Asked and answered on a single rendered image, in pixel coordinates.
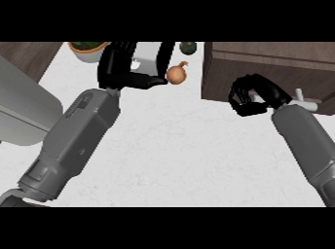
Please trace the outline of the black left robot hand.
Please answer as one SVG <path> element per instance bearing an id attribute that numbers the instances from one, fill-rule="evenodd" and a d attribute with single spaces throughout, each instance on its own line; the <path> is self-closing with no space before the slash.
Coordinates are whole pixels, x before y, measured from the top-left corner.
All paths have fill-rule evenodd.
<path id="1" fill-rule="evenodd" d="M 174 52 L 174 42 L 160 42 L 155 76 L 132 71 L 133 56 L 139 42 L 112 42 L 105 48 L 98 64 L 98 82 L 102 89 L 134 88 L 151 89 L 167 85 L 165 79 L 170 60 Z"/>

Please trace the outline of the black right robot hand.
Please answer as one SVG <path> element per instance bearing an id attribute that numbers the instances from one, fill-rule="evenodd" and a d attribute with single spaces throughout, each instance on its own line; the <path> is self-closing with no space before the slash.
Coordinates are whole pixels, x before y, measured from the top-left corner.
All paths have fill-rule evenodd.
<path id="1" fill-rule="evenodd" d="M 254 90 L 264 100 L 263 103 L 251 100 L 250 91 Z M 230 89 L 229 103 L 242 117 L 264 114 L 267 108 L 278 110 L 294 98 L 282 88 L 261 75 L 253 74 L 241 77 Z"/>

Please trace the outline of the white cup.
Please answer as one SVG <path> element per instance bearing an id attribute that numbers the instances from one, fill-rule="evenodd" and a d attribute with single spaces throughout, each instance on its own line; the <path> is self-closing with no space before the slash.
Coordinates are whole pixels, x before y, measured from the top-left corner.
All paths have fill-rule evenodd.
<path id="1" fill-rule="evenodd" d="M 160 52 L 160 42 L 139 42 L 133 56 L 132 71 L 136 73 L 155 76 L 157 70 L 157 56 Z"/>

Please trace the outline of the brown wooden drawer cabinet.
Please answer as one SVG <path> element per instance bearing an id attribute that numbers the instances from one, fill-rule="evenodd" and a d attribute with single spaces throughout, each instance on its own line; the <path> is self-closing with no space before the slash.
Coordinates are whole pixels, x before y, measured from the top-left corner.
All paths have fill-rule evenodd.
<path id="1" fill-rule="evenodd" d="M 207 42 L 201 98 L 229 100 L 239 77 L 263 75 L 292 97 L 301 89 L 318 114 L 335 115 L 335 42 Z"/>

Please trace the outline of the white pot with green plant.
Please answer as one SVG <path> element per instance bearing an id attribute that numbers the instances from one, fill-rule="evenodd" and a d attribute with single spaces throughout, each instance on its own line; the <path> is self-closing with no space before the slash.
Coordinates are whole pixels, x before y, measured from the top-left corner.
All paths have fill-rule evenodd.
<path id="1" fill-rule="evenodd" d="M 80 50 L 74 47 L 74 43 L 70 42 L 70 48 L 77 58 L 86 63 L 98 63 L 103 54 L 105 48 L 109 46 L 109 42 L 103 42 L 96 48 L 89 50 Z"/>

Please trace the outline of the brown onion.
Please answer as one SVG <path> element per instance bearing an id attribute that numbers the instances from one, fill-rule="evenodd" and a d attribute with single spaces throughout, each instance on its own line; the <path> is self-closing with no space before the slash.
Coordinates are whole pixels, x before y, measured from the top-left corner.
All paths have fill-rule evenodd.
<path id="1" fill-rule="evenodd" d="M 173 66 L 167 71 L 167 80 L 173 85 L 179 85 L 188 79 L 188 73 L 185 67 L 189 65 L 186 61 L 182 61 L 179 65 Z"/>

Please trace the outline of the dark green avocado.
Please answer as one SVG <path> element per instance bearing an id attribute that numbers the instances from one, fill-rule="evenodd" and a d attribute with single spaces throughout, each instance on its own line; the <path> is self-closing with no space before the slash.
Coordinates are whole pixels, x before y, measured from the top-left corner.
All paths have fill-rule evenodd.
<path id="1" fill-rule="evenodd" d="M 196 52 L 196 42 L 183 42 L 180 44 L 182 53 L 192 55 Z"/>

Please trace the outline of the pale grey appliance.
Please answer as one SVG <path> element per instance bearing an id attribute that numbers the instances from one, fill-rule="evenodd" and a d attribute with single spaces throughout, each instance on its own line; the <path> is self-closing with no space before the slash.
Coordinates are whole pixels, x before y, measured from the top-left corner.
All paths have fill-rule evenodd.
<path id="1" fill-rule="evenodd" d="M 0 140 L 21 146 L 37 144 L 62 115 L 56 96 L 0 55 Z"/>

